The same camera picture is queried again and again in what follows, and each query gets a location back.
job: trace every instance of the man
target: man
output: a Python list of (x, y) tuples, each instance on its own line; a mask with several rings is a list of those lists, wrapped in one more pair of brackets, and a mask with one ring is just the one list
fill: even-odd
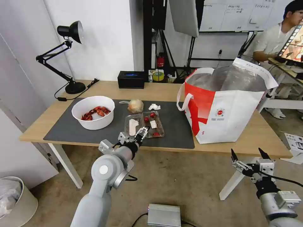
[[(250, 48), (244, 53), (244, 56), (252, 57), (261, 66), (269, 69), (272, 65), (268, 63), (269, 58), (275, 58), (278, 52), (283, 48), (288, 38), (294, 31), (294, 28), (303, 20), (303, 0), (295, 0), (289, 3), (285, 8), (283, 21), (272, 28), (259, 33)], [(279, 92), (282, 97), (287, 97), (290, 87), (283, 87)], [(280, 109), (266, 108), (266, 110), (275, 118), (283, 119), (286, 116)]]

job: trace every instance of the red fire extinguisher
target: red fire extinguisher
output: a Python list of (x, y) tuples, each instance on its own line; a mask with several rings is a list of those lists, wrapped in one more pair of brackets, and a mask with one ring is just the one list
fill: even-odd
[(163, 67), (164, 66), (164, 56), (163, 53), (159, 53), (159, 56), (157, 58), (157, 67)]

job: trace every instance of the tape roll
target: tape roll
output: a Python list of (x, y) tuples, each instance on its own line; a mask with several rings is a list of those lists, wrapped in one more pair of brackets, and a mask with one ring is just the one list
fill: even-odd
[(163, 72), (153, 72), (152, 79), (155, 81), (161, 81), (164, 80), (164, 73)]

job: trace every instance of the black lamp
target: black lamp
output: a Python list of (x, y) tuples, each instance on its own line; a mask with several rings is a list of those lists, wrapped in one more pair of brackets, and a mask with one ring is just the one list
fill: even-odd
[[(68, 26), (58, 26), (57, 27), (58, 34), (63, 36), (66, 40), (59, 46), (51, 49), (50, 51), (47, 51), (46, 53), (39, 55), (36, 57), (36, 60), (41, 63), (42, 65), (48, 67), (51, 71), (61, 76), (63, 79), (68, 81), (68, 85), (65, 87), (65, 91), (68, 94), (77, 94), (80, 92), (83, 92), (86, 87), (84, 83), (81, 82), (75, 82), (73, 80), (73, 77), (66, 75), (63, 72), (60, 72), (59, 70), (55, 69), (53, 66), (47, 63), (47, 60), (63, 53), (64, 51), (70, 49), (72, 47), (72, 41), (69, 39), (70, 37), (73, 38), (76, 42), (82, 44), (83, 43), (83, 28), (80, 21), (75, 21), (72, 23), (69, 27)], [(67, 47), (57, 53), (50, 54), (50, 52), (53, 52), (54, 50), (66, 45)]]

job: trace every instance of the shopping bag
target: shopping bag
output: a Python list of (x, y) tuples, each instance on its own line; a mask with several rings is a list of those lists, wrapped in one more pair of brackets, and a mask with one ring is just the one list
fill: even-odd
[[(177, 95), (200, 144), (235, 142), (264, 92), (278, 84), (266, 69), (236, 58), (231, 66), (196, 69)], [(179, 106), (185, 88), (183, 106)]]

